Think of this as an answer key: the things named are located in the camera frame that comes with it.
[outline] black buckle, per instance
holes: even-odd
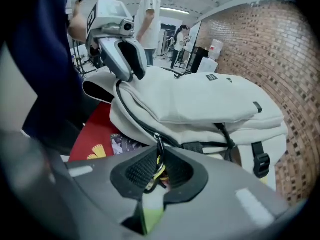
[[[262,179],[269,173],[270,156],[266,153],[257,154],[254,157],[253,172],[257,178]]]

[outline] man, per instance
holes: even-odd
[[[148,66],[154,65],[153,55],[159,45],[161,0],[141,0],[134,18],[136,39],[145,50]]]
[[[68,42],[67,25],[73,38],[86,40],[80,1],[70,22],[67,0],[26,1],[32,5],[22,9],[5,39],[15,64],[37,94],[23,130],[63,155],[70,155],[83,123],[98,105],[83,94]]]

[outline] white container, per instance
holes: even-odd
[[[202,58],[202,61],[197,73],[203,73],[203,72],[214,73],[216,72],[217,67],[218,67],[218,63],[216,63],[213,59],[204,57]]]
[[[214,39],[212,41],[212,44],[211,44],[211,47],[209,50],[209,54],[208,54],[209,58],[212,60],[217,60],[220,57],[220,53],[221,53],[223,47],[224,47],[223,42]]]

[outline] white robot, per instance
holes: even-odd
[[[86,28],[86,48],[92,42],[99,45],[102,62],[125,82],[133,75],[139,80],[146,74],[145,50],[134,38],[133,17],[121,1],[98,0],[93,7]]]

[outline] white t-shirt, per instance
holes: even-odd
[[[174,46],[174,49],[176,51],[181,51],[184,47],[184,40],[185,40],[185,37],[184,37],[184,34],[182,34],[181,32],[178,34],[178,36],[176,37],[176,44]]]
[[[161,30],[160,7],[161,0],[141,0],[138,12],[134,18],[134,32],[135,36],[137,36],[144,23],[147,11],[154,10],[154,19],[141,39],[144,49],[156,49],[159,45],[159,33]]]

